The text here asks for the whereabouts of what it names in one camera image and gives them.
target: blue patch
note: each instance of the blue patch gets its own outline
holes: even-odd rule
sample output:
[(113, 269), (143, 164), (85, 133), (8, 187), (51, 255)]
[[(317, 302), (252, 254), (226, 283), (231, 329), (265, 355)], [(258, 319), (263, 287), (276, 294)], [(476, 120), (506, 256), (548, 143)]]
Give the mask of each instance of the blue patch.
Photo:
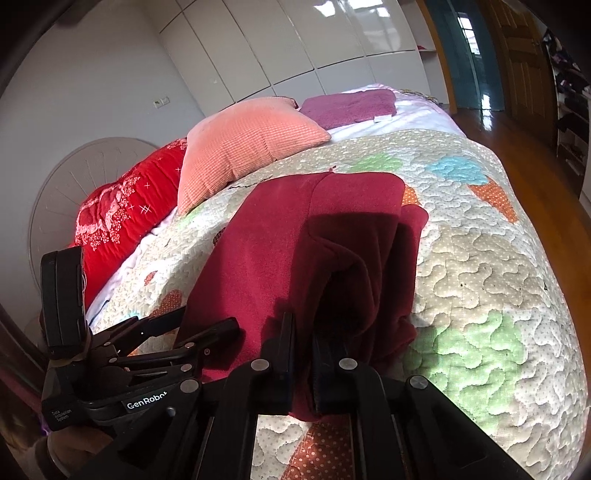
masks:
[(488, 179), (480, 167), (464, 157), (443, 157), (427, 166), (427, 170), (446, 180), (469, 185), (486, 185)]

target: white sheet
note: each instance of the white sheet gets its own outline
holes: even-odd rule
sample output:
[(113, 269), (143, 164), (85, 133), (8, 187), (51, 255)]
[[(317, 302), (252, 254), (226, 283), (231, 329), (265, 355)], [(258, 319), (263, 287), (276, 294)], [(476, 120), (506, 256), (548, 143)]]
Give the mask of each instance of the white sheet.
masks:
[[(392, 90), (396, 95), (396, 115), (391, 119), (374, 122), (368, 120), (352, 125), (345, 125), (343, 127), (333, 128), (328, 130), (332, 139), (330, 143), (337, 143), (349, 138), (369, 137), (371, 135), (382, 135), (393, 133), (397, 130), (405, 130), (410, 128), (424, 128), (427, 130), (437, 130), (444, 133), (456, 134), (465, 137), (464, 133), (454, 123), (452, 118), (440, 109), (433, 102), (425, 100), (417, 95), (408, 93), (401, 93), (400, 91), (382, 85), (380, 83), (373, 83), (354, 90), (348, 90), (343, 93), (361, 92), (365, 90), (388, 89)], [(105, 284), (103, 289), (96, 296), (92, 304), (90, 304), (86, 318), (92, 327), (100, 319), (100, 313), (103, 307), (111, 299), (115, 289), (121, 285), (126, 275), (135, 267), (141, 255), (145, 252), (148, 246), (154, 241), (156, 236), (171, 222), (176, 208), (166, 217), (158, 226), (156, 226), (148, 235), (146, 235), (134, 253), (125, 260), (119, 270)]]
[(141, 255), (147, 250), (148, 246), (152, 244), (158, 234), (170, 224), (174, 218), (175, 213), (177, 213), (176, 207), (173, 208), (172, 212), (170, 212), (164, 220), (152, 228), (148, 235), (142, 238), (135, 251), (123, 262), (119, 269), (107, 281), (105, 286), (101, 289), (101, 291), (86, 310), (86, 321), (88, 322), (89, 326), (92, 327), (93, 323), (100, 319), (100, 313), (103, 307), (113, 296), (115, 289), (121, 285), (121, 282), (124, 281), (127, 274), (133, 270)]
[(329, 130), (331, 143), (341, 142), (349, 138), (369, 137), (370, 135), (391, 134), (397, 130), (424, 128), (465, 137), (452, 118), (433, 102), (417, 95), (401, 93), (396, 89), (374, 83), (344, 93), (363, 92), (365, 90), (388, 89), (396, 95), (396, 115), (390, 120), (374, 123), (367, 120), (358, 124), (345, 125)]

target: red fleece cloth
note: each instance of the red fleece cloth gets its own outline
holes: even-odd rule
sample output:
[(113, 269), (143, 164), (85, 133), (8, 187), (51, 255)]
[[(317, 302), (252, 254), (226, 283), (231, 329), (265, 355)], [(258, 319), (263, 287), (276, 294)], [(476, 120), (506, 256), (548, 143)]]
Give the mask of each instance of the red fleece cloth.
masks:
[(312, 330), (343, 338), (349, 354), (378, 369), (415, 338), (420, 233), (427, 212), (401, 206), (404, 182), (389, 173), (296, 175), (258, 185), (230, 221), (189, 295), (178, 341), (236, 317), (242, 343), (224, 348), (204, 377), (218, 380), (258, 357), (296, 319), (292, 415), (312, 421)]

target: white label tag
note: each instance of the white label tag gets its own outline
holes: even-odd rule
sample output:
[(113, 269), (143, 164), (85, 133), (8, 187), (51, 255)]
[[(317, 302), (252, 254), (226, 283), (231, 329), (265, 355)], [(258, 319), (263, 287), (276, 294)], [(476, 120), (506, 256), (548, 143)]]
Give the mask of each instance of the white label tag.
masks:
[(374, 123), (380, 123), (380, 122), (385, 122), (387, 120), (391, 120), (392, 119), (392, 115), (378, 115), (374, 117)]

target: hand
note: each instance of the hand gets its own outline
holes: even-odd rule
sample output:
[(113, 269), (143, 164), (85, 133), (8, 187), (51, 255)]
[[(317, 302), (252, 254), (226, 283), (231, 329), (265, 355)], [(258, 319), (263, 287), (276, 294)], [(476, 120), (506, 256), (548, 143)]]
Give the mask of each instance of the hand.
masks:
[(113, 441), (106, 433), (91, 427), (72, 426), (51, 432), (51, 447), (70, 473), (82, 466)]

